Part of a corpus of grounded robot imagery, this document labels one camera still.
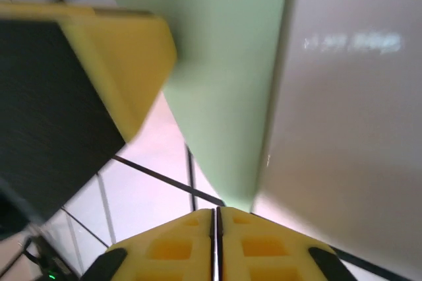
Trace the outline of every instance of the yellow foam block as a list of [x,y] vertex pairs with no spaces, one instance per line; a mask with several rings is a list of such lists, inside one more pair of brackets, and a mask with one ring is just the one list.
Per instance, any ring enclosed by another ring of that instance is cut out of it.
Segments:
[[24,17],[24,18],[45,18],[46,16],[58,17],[69,15],[94,16],[95,10],[88,6],[73,6],[64,3],[38,3],[38,2],[10,2],[0,1],[0,15]]
[[308,249],[325,243],[236,208],[222,207],[222,281],[326,281]]
[[198,210],[119,243],[127,257],[112,281],[210,281],[212,210]]
[[0,16],[57,21],[126,141],[137,134],[176,61],[167,23],[152,14],[4,1]]

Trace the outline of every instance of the white wall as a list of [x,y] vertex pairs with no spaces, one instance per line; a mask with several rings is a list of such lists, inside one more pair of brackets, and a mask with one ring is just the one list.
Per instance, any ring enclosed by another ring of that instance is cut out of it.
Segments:
[[294,13],[255,211],[422,280],[422,0]]

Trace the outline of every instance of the white tile floor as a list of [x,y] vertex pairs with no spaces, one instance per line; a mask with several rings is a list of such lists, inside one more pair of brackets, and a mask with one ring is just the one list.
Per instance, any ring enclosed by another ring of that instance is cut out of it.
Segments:
[[[116,6],[114,0],[69,1],[94,6]],[[148,119],[135,140],[122,149],[119,154],[137,164],[188,184],[184,139],[162,94],[158,96]],[[196,163],[195,174],[196,188],[218,197]],[[149,230],[191,211],[188,193],[119,162],[111,161],[100,171],[100,175],[104,180],[117,241]],[[212,203],[200,198],[196,198],[196,201],[199,208],[215,207]],[[108,245],[111,244],[96,177],[93,177],[65,206],[99,238]],[[294,218],[286,218],[285,212],[281,213],[270,203],[266,203],[264,199],[258,199],[255,212],[301,231],[309,229],[309,227],[300,226]],[[78,259],[74,247],[68,218],[63,211],[59,211],[49,221],[49,233],[60,252],[77,271],[83,272],[98,255],[105,251],[106,247],[74,220],[71,220],[71,223],[80,259]],[[358,280],[382,280],[352,265],[348,265],[348,267]]]

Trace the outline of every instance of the green panel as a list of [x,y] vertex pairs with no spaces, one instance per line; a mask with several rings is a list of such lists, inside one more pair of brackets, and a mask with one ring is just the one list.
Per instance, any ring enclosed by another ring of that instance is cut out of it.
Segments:
[[249,210],[284,0],[116,1],[169,20],[179,62],[168,104],[221,198]]

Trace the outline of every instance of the black panel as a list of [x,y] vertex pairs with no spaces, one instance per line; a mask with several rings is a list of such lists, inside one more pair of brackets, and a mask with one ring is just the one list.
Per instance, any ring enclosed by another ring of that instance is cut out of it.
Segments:
[[123,145],[55,22],[0,20],[0,184],[47,220]]
[[124,248],[116,248],[99,256],[80,281],[111,281],[127,256]]
[[327,281],[356,281],[335,254],[318,247],[309,248],[308,251]]

